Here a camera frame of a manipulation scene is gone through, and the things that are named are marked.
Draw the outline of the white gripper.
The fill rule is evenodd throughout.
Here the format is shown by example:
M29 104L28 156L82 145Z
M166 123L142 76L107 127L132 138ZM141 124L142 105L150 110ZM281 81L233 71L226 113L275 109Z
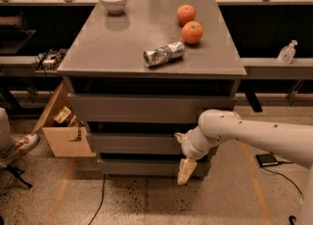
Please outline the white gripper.
M174 137L181 145L181 150L186 158L182 158L179 164L177 183L184 185L188 182L197 167L196 160L201 159L204 153L197 150L191 143L189 137L183 133L176 132Z

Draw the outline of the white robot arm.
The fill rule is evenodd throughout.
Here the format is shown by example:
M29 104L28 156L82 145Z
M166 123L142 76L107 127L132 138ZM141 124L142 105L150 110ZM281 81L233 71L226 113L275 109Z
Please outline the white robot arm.
M296 225L313 224L313 127L244 120L236 112L207 110L198 125L187 133L175 133L185 158L179 165L179 185L188 182L197 161L208 151L227 140L239 140L269 153L274 153L309 169L304 197L296 216Z

